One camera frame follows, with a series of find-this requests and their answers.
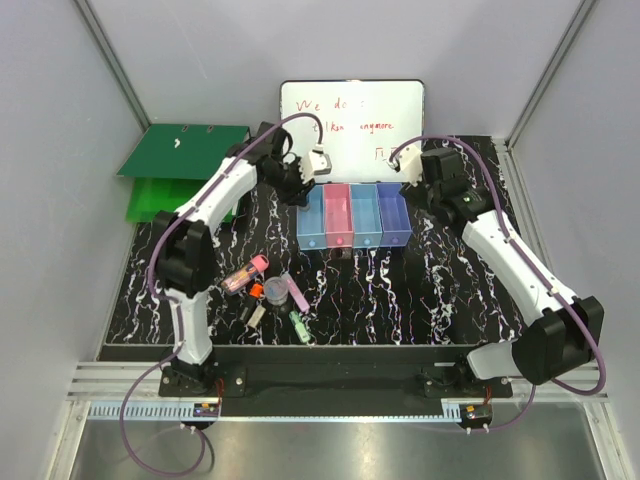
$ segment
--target green marker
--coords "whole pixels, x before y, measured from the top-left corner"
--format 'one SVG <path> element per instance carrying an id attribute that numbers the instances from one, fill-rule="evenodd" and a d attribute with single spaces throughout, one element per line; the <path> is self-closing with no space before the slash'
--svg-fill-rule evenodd
<path id="1" fill-rule="evenodd" d="M 289 318 L 293 323 L 293 328 L 295 328 L 296 333 L 298 334 L 298 338 L 304 344 L 309 343 L 311 340 L 311 336 L 309 332 L 307 332 L 307 327 L 304 323 L 302 323 L 302 319 L 300 318 L 300 314 L 298 312 L 291 312 L 289 314 Z"/>

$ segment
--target whiteboard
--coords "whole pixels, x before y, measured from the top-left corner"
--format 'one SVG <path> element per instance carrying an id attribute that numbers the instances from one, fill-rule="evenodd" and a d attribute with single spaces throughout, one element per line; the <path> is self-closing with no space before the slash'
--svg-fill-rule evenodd
<path id="1" fill-rule="evenodd" d="M 395 147 L 422 133 L 424 84 L 394 81 L 289 81 L 280 88 L 282 118 L 310 112 L 322 121 L 324 151 L 331 158 L 329 175 L 316 182 L 402 182 L 385 160 Z M 318 139 L 311 118 L 284 128 L 293 136 L 293 152 L 304 155 Z"/>

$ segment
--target divided bin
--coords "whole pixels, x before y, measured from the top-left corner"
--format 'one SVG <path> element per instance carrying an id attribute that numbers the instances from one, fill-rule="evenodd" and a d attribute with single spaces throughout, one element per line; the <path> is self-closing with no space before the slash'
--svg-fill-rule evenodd
<path id="1" fill-rule="evenodd" d="M 378 203 L 382 219 L 381 247 L 403 247 L 411 237 L 407 204 L 400 195 L 401 183 L 378 183 Z"/>
<path id="2" fill-rule="evenodd" d="M 309 208 L 298 208 L 296 234 L 300 250 L 320 250 L 327 248 L 324 230 L 324 194 L 322 185 L 316 185 L 309 192 Z"/>
<path id="3" fill-rule="evenodd" d="M 353 219 L 348 184 L 329 183 L 324 186 L 324 218 L 327 247 L 352 247 Z"/>
<path id="4" fill-rule="evenodd" d="M 382 222 L 376 186 L 352 184 L 351 209 L 353 211 L 353 246 L 356 248 L 380 246 Z"/>

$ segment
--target whiteboard frame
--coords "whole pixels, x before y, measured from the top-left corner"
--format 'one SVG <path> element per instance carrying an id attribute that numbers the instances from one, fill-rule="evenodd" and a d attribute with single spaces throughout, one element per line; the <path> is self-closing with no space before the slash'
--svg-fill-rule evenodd
<path id="1" fill-rule="evenodd" d="M 337 80 L 330 80 L 330 79 L 323 79 L 323 80 L 285 80 L 280 84 L 280 98 L 279 98 L 279 106 L 280 106 L 280 120 L 282 120 L 282 112 L 283 112 L 283 108 L 282 108 L 282 89 L 284 87 L 285 84 L 287 83 L 349 83 L 349 82 L 360 82 L 360 83 L 384 83 L 384 82 L 413 82 L 413 83 L 419 83 L 422 86 L 422 118 L 421 118 L 421 125 L 420 125 L 420 131 L 421 133 L 424 133 L 425 131 L 425 126 L 426 126 L 426 114 L 425 114 L 425 99 L 426 99 L 426 91 L 427 91 L 427 87 L 424 84 L 424 82 L 422 80 L 420 80 L 419 78 L 384 78 L 384 79 L 379 79 L 379 78 L 375 78 L 375 79 L 366 79 L 366 80 L 358 80 L 358 79 L 337 79 Z M 316 182 L 316 183 L 333 183 L 331 181 L 328 182 Z"/>

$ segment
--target pink highlighter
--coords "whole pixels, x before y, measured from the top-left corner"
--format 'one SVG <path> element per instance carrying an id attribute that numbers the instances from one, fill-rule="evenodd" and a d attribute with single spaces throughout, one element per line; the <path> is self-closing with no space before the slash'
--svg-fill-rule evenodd
<path id="1" fill-rule="evenodd" d="M 300 289 L 296 285 L 296 282 L 294 282 L 293 278 L 291 278 L 291 275 L 289 275 L 288 273 L 283 273 L 282 275 L 280 275 L 280 278 L 282 278 L 285 282 L 287 282 L 287 288 L 289 289 L 289 293 L 291 294 L 293 299 L 296 301 L 296 304 L 298 305 L 298 308 L 300 309 L 300 311 L 302 313 L 307 313 L 310 308 L 309 302 L 307 302 L 307 300 L 304 298 L 304 296 L 302 295 L 302 292 L 300 292 Z"/>
<path id="2" fill-rule="evenodd" d="M 269 266 L 269 259 L 264 255 L 256 255 L 240 270 L 232 273 L 222 281 L 222 288 L 228 295 L 235 295 L 247 283 L 263 273 Z"/>

